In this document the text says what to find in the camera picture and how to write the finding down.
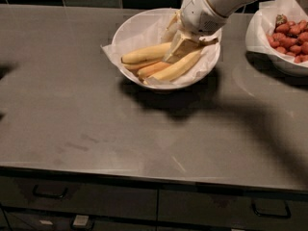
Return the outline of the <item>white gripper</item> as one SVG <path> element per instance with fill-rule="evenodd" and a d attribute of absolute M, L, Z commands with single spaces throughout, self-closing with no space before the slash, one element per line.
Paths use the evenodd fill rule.
<path fill-rule="evenodd" d="M 218 14 L 208 0 L 183 0 L 162 35 L 162 42 L 171 41 L 163 61 L 174 64 L 199 47 L 198 37 L 211 36 L 225 25 L 227 18 Z M 187 33 L 181 31 L 181 22 Z"/>

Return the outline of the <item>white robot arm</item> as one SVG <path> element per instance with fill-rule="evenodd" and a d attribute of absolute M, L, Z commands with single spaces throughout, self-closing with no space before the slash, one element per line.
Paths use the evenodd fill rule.
<path fill-rule="evenodd" d="M 171 40 L 171 46 L 163 61 L 177 62 L 196 48 L 201 37 L 213 35 L 226 24 L 232 13 L 255 1 L 258 0 L 183 0 L 164 34 L 165 38 Z M 308 0 L 296 2 L 307 11 Z"/>

